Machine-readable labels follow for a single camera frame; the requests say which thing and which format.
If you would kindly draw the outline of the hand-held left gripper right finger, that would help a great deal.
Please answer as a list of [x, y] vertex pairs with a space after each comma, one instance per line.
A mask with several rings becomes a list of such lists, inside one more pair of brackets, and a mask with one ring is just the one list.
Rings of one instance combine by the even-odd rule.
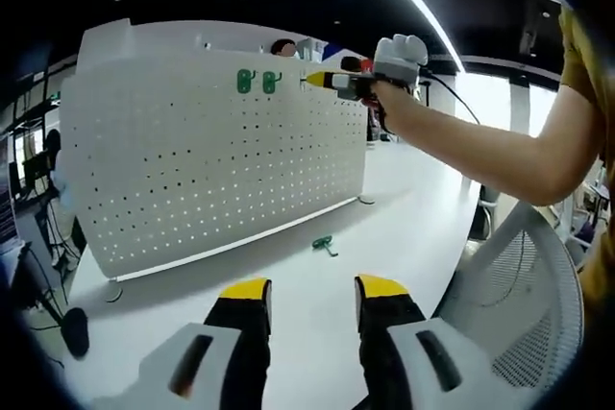
[[484, 352], [428, 319], [398, 281], [355, 277], [359, 361], [367, 396], [357, 409], [486, 409], [493, 375]]

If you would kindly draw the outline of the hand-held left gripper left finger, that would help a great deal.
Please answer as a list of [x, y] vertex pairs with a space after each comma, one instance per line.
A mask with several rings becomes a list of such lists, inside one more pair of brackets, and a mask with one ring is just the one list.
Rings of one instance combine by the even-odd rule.
[[206, 319], [188, 324], [139, 366], [140, 409], [260, 409], [270, 366], [272, 281], [225, 288]]

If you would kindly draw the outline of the person's right hand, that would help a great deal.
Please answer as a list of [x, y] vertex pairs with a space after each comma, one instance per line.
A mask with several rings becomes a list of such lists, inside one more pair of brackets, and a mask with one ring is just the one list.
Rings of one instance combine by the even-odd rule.
[[371, 89], [381, 105], [384, 127], [399, 137], [410, 139], [425, 108], [406, 90], [393, 84], [376, 81]]

